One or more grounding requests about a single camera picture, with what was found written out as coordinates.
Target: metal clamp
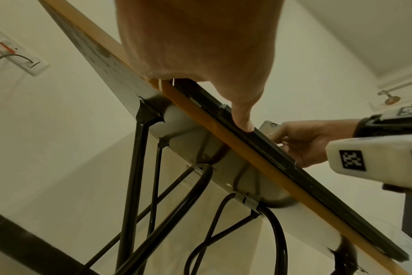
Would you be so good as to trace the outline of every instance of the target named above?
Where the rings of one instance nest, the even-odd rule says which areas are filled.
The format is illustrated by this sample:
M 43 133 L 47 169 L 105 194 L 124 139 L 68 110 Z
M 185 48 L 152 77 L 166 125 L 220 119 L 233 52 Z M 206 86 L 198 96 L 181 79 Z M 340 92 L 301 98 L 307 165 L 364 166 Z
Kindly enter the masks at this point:
M 257 207 L 259 206 L 259 202 L 256 201 L 255 199 L 251 197 L 247 197 L 239 192 L 235 193 L 235 200 L 240 202 L 241 204 L 245 205 L 246 207 L 250 208 L 254 212 L 260 214 L 260 212 L 257 210 Z

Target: wall switch plate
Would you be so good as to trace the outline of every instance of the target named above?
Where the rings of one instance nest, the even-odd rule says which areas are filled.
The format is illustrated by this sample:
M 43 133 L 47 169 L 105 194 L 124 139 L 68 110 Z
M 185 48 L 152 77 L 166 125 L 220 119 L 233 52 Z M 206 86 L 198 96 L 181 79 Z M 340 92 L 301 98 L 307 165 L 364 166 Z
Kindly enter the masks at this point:
M 19 68 L 26 71 L 32 76 L 37 76 L 41 74 L 46 68 L 49 67 L 49 63 L 44 61 L 43 59 L 37 57 L 29 50 L 22 47 L 20 44 L 16 43 L 10 37 L 4 35 L 0 32 L 0 42 L 11 48 L 15 51 L 16 54 L 20 54 L 26 56 L 27 58 L 31 59 L 33 62 L 29 60 L 19 57 L 19 56 L 10 56 L 6 59 L 10 60 L 12 63 L 16 64 Z M 9 52 L 4 46 L 0 44 L 0 55 L 9 54 Z

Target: ceiling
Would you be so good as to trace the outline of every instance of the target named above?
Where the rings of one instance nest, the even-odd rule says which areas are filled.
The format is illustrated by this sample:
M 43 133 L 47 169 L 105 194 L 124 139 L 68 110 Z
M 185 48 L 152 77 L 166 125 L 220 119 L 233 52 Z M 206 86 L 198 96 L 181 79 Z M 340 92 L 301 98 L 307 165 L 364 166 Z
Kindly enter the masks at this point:
M 298 0 L 373 72 L 412 64 L 412 0 Z

